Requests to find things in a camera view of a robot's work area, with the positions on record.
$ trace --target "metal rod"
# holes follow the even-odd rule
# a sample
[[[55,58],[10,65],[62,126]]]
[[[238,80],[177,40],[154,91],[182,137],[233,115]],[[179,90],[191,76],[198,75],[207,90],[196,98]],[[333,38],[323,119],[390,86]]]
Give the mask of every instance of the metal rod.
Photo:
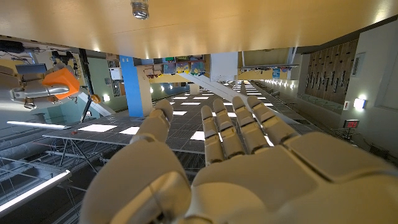
[[[85,159],[86,159],[88,165],[90,165],[91,168],[93,168],[94,172],[97,174],[98,171],[94,168],[94,166],[91,164],[91,162],[88,160],[87,156],[86,156],[86,155],[84,154],[84,152],[79,148],[79,146],[77,146],[76,143],[73,142],[73,140],[70,140],[70,142],[76,146],[77,150],[85,157]]]
[[[65,146],[63,147],[63,154],[62,154],[62,157],[61,157],[61,161],[60,161],[60,165],[59,165],[59,166],[62,166],[63,157],[65,157],[65,152],[66,152],[66,150],[67,150],[68,140],[69,140],[69,139],[67,139],[67,141],[66,141],[66,143],[65,143]]]

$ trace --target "wooden panel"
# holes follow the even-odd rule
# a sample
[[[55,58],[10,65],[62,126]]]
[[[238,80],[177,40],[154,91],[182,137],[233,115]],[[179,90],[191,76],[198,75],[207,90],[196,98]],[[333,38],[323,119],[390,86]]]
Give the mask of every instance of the wooden panel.
[[[137,58],[320,45],[398,14],[397,0],[2,0],[0,34]]]
[[[321,50],[310,55],[305,93],[344,104],[358,40]],[[333,91],[336,80],[336,92]]]

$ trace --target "wall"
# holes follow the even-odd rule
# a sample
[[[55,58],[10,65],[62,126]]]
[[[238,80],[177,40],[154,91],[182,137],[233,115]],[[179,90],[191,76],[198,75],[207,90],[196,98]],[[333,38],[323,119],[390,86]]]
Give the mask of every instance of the wall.
[[[105,59],[88,58],[88,68],[90,69],[94,93],[100,98],[103,98],[104,95],[108,95],[111,100],[104,103],[112,110],[127,109],[126,96],[114,97],[112,87],[105,84],[105,78],[111,78],[108,62]]]
[[[153,100],[189,90],[189,85],[184,87],[173,87],[173,89],[170,89],[170,83],[151,83],[150,87],[154,90],[151,94]]]
[[[340,125],[346,119],[359,119],[356,130],[361,133],[355,139],[366,138],[367,142],[387,149],[391,154],[398,156],[398,112],[375,106],[379,93],[379,84],[382,81],[392,46],[397,44],[398,22],[391,22],[384,26],[363,32],[359,36],[356,53],[365,52],[363,67],[358,77],[349,81],[346,100],[351,102],[348,111],[341,114]],[[364,98],[364,109],[353,108],[355,98]]]

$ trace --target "column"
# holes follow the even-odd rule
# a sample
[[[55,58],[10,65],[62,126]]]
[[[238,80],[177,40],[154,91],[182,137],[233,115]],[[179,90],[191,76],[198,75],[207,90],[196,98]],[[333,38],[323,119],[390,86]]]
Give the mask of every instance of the column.
[[[120,55],[124,87],[126,89],[127,107],[129,115],[144,117],[152,111],[152,97],[150,95],[149,79],[144,69],[135,67],[132,57]]]

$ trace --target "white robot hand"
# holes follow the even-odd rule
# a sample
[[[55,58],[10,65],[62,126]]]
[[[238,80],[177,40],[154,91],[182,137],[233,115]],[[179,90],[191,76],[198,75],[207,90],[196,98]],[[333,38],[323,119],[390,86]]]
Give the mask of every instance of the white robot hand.
[[[158,103],[131,144],[90,184],[80,221],[398,222],[395,167],[326,134],[298,135],[255,96],[248,105],[251,112],[240,98],[233,99],[247,152],[221,100],[214,102],[218,130],[211,109],[202,108],[206,167],[189,186],[164,144],[172,107],[165,100]]]

